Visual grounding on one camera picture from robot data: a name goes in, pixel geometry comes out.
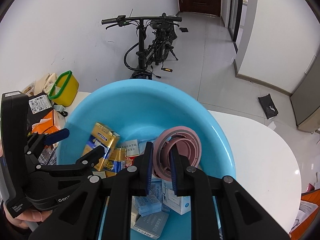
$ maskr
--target gray tile floor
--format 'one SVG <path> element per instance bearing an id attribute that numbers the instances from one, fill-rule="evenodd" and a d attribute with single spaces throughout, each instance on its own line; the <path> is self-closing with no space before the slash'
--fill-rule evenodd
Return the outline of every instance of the gray tile floor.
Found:
<path id="1" fill-rule="evenodd" d="M 180 26 L 187 27 L 189 32 L 176 31 L 178 39 L 173 46 L 179 61 L 171 54 L 165 61 L 164 66 L 172 68 L 173 73 L 155 68 L 154 72 L 162 76 L 160 81 L 190 94 L 208 110 L 247 117 L 265 125 L 274 121 L 275 132 L 297 159 L 305 191 L 308 183 L 316 182 L 316 169 L 320 173 L 320 164 L 316 162 L 320 159 L 320 144 L 316 145 L 320 136 L 297 130 L 288 96 L 235 77 L 232 62 L 236 52 L 219 17 L 194 13 L 180 16 L 183 18 Z M 258 97 L 268 93 L 279 111 L 272 120 L 266 119 L 258 101 Z"/>

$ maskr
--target black sleeve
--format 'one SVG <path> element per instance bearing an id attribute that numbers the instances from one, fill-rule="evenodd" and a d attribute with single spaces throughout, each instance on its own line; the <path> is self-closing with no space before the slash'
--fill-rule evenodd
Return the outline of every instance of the black sleeve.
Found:
<path id="1" fill-rule="evenodd" d="M 3 202 L 0 210 L 0 235 L 1 240 L 27 240 L 31 234 L 30 229 L 21 229 L 13 226 L 6 218 Z"/>

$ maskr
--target black door frame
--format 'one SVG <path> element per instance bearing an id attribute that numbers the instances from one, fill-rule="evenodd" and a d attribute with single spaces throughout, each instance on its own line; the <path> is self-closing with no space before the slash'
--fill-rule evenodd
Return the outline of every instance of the black door frame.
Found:
<path id="1" fill-rule="evenodd" d="M 229 22 L 228 22 L 228 30 L 230 32 L 233 45 L 235 46 L 236 52 L 238 52 L 238 47 L 236 44 L 239 28 L 240 28 L 240 20 L 241 20 L 241 13 L 242 13 L 242 6 L 243 6 L 243 0 L 238 0 L 238 6 L 237 6 L 237 16 L 236 16 L 236 24 L 235 24 L 235 31 L 232 33 L 232 30 L 230 28 L 230 22 L 231 22 L 231 12 L 232 12 L 232 1 L 230 0 L 230 12 L 229 12 Z"/>

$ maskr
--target pink ring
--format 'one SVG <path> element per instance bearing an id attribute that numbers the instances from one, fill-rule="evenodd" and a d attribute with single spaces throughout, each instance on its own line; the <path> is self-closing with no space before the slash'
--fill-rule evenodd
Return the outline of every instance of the pink ring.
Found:
<path id="1" fill-rule="evenodd" d="M 201 158 L 201 142 L 198 135 L 188 127 L 177 126 L 163 131 L 153 143 L 154 176 L 171 181 L 169 153 L 174 144 L 177 145 L 180 155 L 188 157 L 191 166 L 198 166 Z"/>

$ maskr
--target glass sliding door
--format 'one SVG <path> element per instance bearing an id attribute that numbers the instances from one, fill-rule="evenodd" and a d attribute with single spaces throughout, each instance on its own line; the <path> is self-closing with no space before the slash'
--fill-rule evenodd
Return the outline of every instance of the glass sliding door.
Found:
<path id="1" fill-rule="evenodd" d="M 230 17 L 229 17 L 228 29 L 229 29 L 232 41 L 235 45 L 236 51 L 238 51 L 236 40 L 238 37 L 238 32 L 240 27 L 242 4 L 243 4 L 243 0 L 231 0 L 231 5 L 230 5 Z"/>

